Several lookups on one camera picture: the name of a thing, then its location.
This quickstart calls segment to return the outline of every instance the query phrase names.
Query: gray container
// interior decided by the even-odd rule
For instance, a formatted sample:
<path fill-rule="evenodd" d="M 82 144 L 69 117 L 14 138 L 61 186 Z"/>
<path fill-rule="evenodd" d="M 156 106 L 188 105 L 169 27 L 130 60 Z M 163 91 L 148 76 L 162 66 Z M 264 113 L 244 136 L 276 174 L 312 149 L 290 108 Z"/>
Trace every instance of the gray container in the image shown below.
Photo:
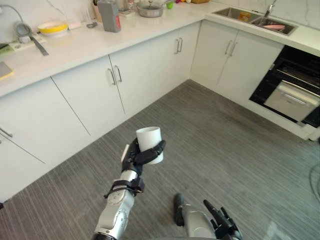
<path fill-rule="evenodd" d="M 121 30 L 119 9 L 114 1 L 99 0 L 97 6 L 102 18 L 103 28 L 107 32 L 117 33 Z"/>

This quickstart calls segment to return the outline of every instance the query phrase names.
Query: cooking pot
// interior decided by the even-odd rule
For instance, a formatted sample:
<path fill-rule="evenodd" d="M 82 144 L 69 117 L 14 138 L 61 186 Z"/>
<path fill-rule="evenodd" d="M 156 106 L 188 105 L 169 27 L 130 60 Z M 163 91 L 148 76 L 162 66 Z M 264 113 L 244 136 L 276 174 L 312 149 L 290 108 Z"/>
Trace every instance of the cooking pot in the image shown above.
<path fill-rule="evenodd" d="M 141 17 L 157 18 L 157 17 L 162 16 L 162 13 L 164 12 L 163 5 L 168 2 L 172 2 L 172 0 L 167 0 L 164 3 L 157 3 L 157 2 L 153 2 L 151 0 L 149 0 L 148 3 L 147 2 L 140 2 L 137 5 L 137 9 L 138 9 L 139 15 Z"/>

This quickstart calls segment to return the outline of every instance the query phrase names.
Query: stainless steel sink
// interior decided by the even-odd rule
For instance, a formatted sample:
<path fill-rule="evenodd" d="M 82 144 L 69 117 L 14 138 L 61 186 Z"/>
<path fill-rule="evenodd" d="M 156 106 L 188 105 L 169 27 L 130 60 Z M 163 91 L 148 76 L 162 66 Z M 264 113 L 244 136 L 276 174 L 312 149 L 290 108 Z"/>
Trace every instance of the stainless steel sink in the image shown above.
<path fill-rule="evenodd" d="M 272 20 L 270 18 L 265 18 L 265 17 L 258 18 L 257 20 L 254 20 L 251 23 L 253 25 L 256 25 L 257 27 L 268 29 L 270 31 L 274 31 L 274 32 L 277 32 L 277 33 L 280 33 L 280 34 L 284 34 L 284 35 L 287 35 L 287 36 L 292 34 L 293 31 L 297 28 L 297 26 L 290 25 L 290 24 L 287 24 L 287 23 L 283 23 L 281 21 L 275 21 L 275 20 Z M 284 29 L 275 30 L 275 29 L 272 29 L 272 28 L 265 27 L 265 26 L 268 26 L 268 25 L 284 25 Z"/>
<path fill-rule="evenodd" d="M 226 9 L 220 10 L 220 11 L 215 11 L 213 12 L 213 14 L 218 14 L 218 15 L 222 15 L 231 19 L 235 19 L 241 22 L 244 22 L 243 20 L 239 19 L 240 13 L 246 13 L 246 14 L 250 14 L 250 17 L 248 17 L 248 23 L 253 22 L 254 20 L 261 18 L 261 15 L 249 12 L 249 11 L 244 11 L 241 9 L 237 9 L 237 8 L 233 8 L 233 7 L 228 7 Z"/>
<path fill-rule="evenodd" d="M 241 20 L 241 13 L 245 13 L 247 14 L 247 19 L 246 21 Z M 256 14 L 250 11 L 244 11 L 241 9 L 237 9 L 237 8 L 233 8 L 233 7 L 228 7 L 226 9 L 220 10 L 220 11 L 215 11 L 213 12 L 213 14 L 218 14 L 221 16 L 224 16 L 226 18 L 230 18 L 230 19 L 234 19 L 240 22 L 245 22 L 251 25 L 255 25 L 257 27 L 260 28 L 264 28 L 276 33 L 280 33 L 286 36 L 289 36 L 290 34 L 293 33 L 293 31 L 297 28 L 297 26 L 291 25 L 291 24 L 287 24 L 287 23 L 283 23 L 281 21 L 276 21 L 276 20 L 272 20 L 271 18 L 268 17 L 264 17 L 263 15 L 260 14 Z M 268 28 L 265 27 L 267 25 L 284 25 L 284 29 L 282 30 L 276 30 L 276 29 L 272 29 L 272 28 Z"/>

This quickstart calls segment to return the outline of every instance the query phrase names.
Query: oven door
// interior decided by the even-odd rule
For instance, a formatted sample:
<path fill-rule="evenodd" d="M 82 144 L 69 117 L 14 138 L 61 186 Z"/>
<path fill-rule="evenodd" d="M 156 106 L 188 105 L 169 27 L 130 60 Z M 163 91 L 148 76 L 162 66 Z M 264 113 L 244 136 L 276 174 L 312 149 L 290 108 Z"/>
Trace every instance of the oven door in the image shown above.
<path fill-rule="evenodd" d="M 264 105 L 301 122 L 320 104 L 320 96 L 282 80 Z"/>

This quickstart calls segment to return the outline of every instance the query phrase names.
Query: oven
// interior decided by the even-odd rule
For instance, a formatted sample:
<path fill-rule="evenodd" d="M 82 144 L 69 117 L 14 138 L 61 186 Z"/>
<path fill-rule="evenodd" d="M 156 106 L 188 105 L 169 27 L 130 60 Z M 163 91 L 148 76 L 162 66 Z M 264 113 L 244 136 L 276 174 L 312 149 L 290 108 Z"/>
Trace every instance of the oven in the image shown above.
<path fill-rule="evenodd" d="M 295 122 L 320 125 L 320 57 L 285 46 L 250 100 Z"/>

